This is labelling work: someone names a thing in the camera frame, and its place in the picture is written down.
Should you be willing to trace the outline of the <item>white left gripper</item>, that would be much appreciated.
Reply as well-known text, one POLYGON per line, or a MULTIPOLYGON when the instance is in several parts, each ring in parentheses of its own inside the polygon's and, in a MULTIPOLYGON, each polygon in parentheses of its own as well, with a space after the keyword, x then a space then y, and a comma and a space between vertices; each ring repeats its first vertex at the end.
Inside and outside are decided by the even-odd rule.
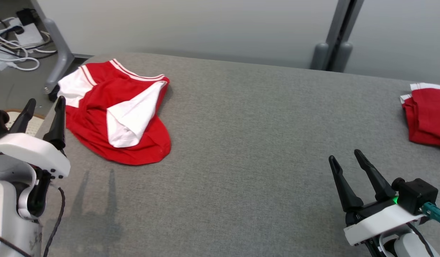
POLYGON ((66 147, 66 99, 64 96, 58 97, 51 127, 43 140, 25 134, 35 108, 36 100, 31 98, 10 127, 10 134, 0 138, 0 152, 42 170, 54 170, 55 177, 68 177, 70 161, 59 151, 66 147))

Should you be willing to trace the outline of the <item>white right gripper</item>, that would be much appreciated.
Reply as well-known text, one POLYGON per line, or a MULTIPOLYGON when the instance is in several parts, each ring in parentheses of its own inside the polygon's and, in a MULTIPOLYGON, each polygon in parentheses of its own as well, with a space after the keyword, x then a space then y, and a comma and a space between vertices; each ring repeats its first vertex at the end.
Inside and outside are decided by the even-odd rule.
POLYGON ((394 198, 396 191, 362 151, 355 149, 354 155, 373 186, 377 202, 363 206, 362 199, 357 197, 343 176, 343 169, 337 159, 334 156, 328 158, 341 206, 346 213, 347 227, 344 228, 344 235, 351 246, 390 232, 406 223, 420 221, 424 217, 421 212, 414 215, 397 204, 398 199, 394 198))

